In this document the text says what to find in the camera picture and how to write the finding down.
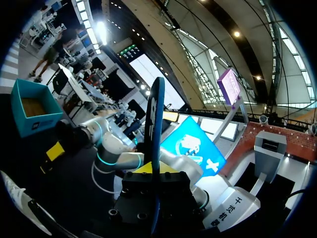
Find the blue banner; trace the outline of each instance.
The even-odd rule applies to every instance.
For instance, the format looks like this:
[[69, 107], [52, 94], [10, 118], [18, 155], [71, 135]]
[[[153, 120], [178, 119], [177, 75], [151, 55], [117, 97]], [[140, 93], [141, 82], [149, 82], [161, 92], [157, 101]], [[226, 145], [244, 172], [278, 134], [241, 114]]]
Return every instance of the blue banner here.
[[192, 119], [187, 117], [161, 144], [174, 155], [187, 155], [199, 164], [203, 177], [215, 176], [226, 163], [224, 156], [206, 133]]

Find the shorts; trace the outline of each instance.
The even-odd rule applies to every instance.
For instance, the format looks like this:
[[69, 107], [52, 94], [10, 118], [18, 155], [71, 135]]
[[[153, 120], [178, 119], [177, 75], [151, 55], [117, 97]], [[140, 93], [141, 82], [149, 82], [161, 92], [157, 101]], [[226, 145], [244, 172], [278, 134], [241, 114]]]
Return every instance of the shorts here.
[[53, 48], [50, 47], [48, 51], [46, 51], [43, 59], [46, 60], [49, 64], [52, 64], [58, 57], [58, 52]]

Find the purple sign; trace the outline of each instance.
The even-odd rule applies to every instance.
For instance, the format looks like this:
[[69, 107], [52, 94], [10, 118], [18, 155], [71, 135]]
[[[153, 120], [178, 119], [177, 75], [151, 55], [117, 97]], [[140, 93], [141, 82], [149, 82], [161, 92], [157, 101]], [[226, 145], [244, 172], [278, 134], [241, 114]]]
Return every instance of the purple sign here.
[[231, 69], [227, 69], [217, 80], [227, 105], [233, 105], [240, 93], [237, 79]]

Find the cardboard box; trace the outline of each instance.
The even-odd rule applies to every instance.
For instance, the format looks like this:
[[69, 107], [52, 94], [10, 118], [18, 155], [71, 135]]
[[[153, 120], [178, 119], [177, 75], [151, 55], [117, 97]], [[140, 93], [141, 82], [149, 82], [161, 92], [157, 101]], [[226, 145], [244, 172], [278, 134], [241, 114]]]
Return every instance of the cardboard box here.
[[23, 79], [14, 84], [11, 105], [21, 137], [54, 127], [63, 115], [46, 85]]

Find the brick wall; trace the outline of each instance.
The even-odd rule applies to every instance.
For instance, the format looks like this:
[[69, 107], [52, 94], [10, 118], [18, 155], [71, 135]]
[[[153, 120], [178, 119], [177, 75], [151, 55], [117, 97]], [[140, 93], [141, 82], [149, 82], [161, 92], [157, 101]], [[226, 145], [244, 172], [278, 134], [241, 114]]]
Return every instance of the brick wall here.
[[256, 135], [261, 130], [285, 135], [287, 140], [286, 153], [301, 157], [308, 161], [316, 160], [317, 137], [312, 137], [302, 132], [277, 126], [261, 125], [256, 122], [249, 122], [236, 148], [228, 157], [226, 165], [219, 172], [220, 174], [225, 176], [229, 175], [232, 169], [235, 168], [243, 158], [243, 155], [254, 149]]

